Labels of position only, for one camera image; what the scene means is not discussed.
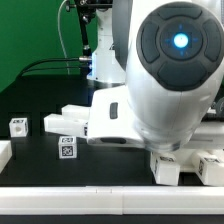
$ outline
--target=white block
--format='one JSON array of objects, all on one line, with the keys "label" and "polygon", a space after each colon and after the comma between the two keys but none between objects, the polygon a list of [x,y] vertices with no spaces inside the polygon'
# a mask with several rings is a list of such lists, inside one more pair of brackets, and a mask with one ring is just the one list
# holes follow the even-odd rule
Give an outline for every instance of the white block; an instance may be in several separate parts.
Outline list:
[{"label": "white block", "polygon": [[44,118],[46,132],[62,135],[72,135],[80,138],[87,136],[87,122],[84,120],[69,120],[62,115],[50,114]]},{"label": "white block", "polygon": [[0,141],[0,173],[12,156],[12,147],[10,141]]},{"label": "white block", "polygon": [[59,158],[77,158],[77,142],[74,136],[61,136],[58,142]]},{"label": "white block", "polygon": [[150,167],[157,184],[178,184],[180,165],[173,154],[151,153]]},{"label": "white block", "polygon": [[72,120],[89,120],[89,107],[81,107],[75,105],[67,105],[61,109],[64,119]]},{"label": "white block", "polygon": [[26,137],[28,133],[27,118],[13,118],[9,123],[11,137]]},{"label": "white block", "polygon": [[224,163],[208,152],[196,152],[192,157],[195,173],[204,185],[224,186]]}]

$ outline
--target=white cube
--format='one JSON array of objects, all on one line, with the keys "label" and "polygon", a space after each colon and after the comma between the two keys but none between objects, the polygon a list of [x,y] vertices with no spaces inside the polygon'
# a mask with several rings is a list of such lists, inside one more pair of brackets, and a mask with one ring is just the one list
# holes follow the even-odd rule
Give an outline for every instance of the white cube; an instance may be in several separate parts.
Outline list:
[{"label": "white cube", "polygon": [[157,184],[178,185],[180,165],[171,153],[151,153],[150,167]]},{"label": "white cube", "polygon": [[196,152],[192,156],[195,173],[204,185],[224,186],[224,163],[208,152]]},{"label": "white cube", "polygon": [[10,141],[0,141],[0,173],[5,168],[12,157],[12,147]]},{"label": "white cube", "polygon": [[9,123],[11,137],[26,137],[28,133],[27,118],[13,118]]},{"label": "white cube", "polygon": [[58,142],[59,158],[77,158],[77,142],[74,136],[61,136]]}]

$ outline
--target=white base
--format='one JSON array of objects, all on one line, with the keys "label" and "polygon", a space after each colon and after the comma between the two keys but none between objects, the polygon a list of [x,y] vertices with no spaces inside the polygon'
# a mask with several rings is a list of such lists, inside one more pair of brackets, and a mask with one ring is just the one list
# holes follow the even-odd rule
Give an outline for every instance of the white base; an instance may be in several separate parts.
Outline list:
[{"label": "white base", "polygon": [[0,214],[224,214],[224,188],[0,188]]}]

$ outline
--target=black cable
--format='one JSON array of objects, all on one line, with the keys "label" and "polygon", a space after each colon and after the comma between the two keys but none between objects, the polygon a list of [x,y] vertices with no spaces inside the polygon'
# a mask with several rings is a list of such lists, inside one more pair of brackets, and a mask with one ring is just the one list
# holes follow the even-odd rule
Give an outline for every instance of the black cable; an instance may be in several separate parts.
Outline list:
[{"label": "black cable", "polygon": [[26,70],[23,75],[27,72],[35,72],[35,71],[45,71],[45,70],[60,70],[60,69],[67,69],[67,68],[80,68],[79,66],[69,66],[69,67],[52,67],[52,68],[35,68]]},{"label": "black cable", "polygon": [[35,61],[35,62],[27,65],[25,68],[23,68],[23,70],[20,71],[20,73],[18,74],[16,79],[21,78],[23,76],[23,74],[26,73],[27,70],[29,70],[30,68],[32,68],[36,65],[40,65],[40,64],[44,64],[44,63],[50,63],[50,62],[67,62],[67,61],[79,61],[79,58],[49,58],[49,59],[43,59],[43,60]]},{"label": "black cable", "polygon": [[79,17],[79,25],[80,25],[80,30],[81,30],[81,36],[82,36],[82,43],[83,43],[83,55],[84,56],[90,56],[91,55],[91,49],[88,48],[88,49],[85,49],[86,46],[89,47],[89,40],[88,40],[88,35],[87,35],[87,30],[86,30],[86,24],[85,22],[83,21],[83,18],[82,18],[82,14],[83,12],[85,11],[85,9],[81,9],[79,7],[79,2],[78,0],[75,0],[75,4],[76,4],[76,9],[77,9],[77,14],[78,14],[78,17]]}]

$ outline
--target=cable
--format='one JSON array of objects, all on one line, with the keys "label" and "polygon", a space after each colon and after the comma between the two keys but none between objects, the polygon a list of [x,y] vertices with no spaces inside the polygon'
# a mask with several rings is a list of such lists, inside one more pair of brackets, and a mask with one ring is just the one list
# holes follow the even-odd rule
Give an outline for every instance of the cable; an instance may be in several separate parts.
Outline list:
[{"label": "cable", "polygon": [[68,61],[79,61],[79,58],[50,58],[50,59],[43,59],[43,60],[35,61],[35,62],[27,65],[25,68],[23,68],[22,71],[20,71],[20,73],[16,77],[16,79],[21,78],[23,76],[23,74],[26,73],[27,70],[29,70],[30,68],[32,68],[36,65],[50,63],[50,62],[68,62]]},{"label": "cable", "polygon": [[35,68],[26,70],[23,74],[27,72],[35,72],[35,71],[45,71],[45,70],[60,70],[60,69],[68,69],[68,68],[80,68],[80,66],[69,66],[69,67],[52,67],[52,68]]},{"label": "cable", "polygon": [[[62,33],[61,33],[61,12],[62,12],[62,9],[64,7],[64,5],[66,4],[66,1],[67,0],[64,0],[60,7],[59,7],[59,10],[58,10],[58,35],[59,35],[59,39],[60,39],[60,42],[61,42],[61,47],[62,47],[62,50],[63,50],[63,53],[64,53],[64,57],[65,58],[68,58],[68,55],[67,55],[67,52],[66,52],[66,49],[65,49],[65,45],[64,45],[64,41],[63,41],[63,37],[62,37]],[[70,75],[70,69],[69,69],[69,63],[66,62],[67,64],[67,67],[68,67],[68,75]]]}]

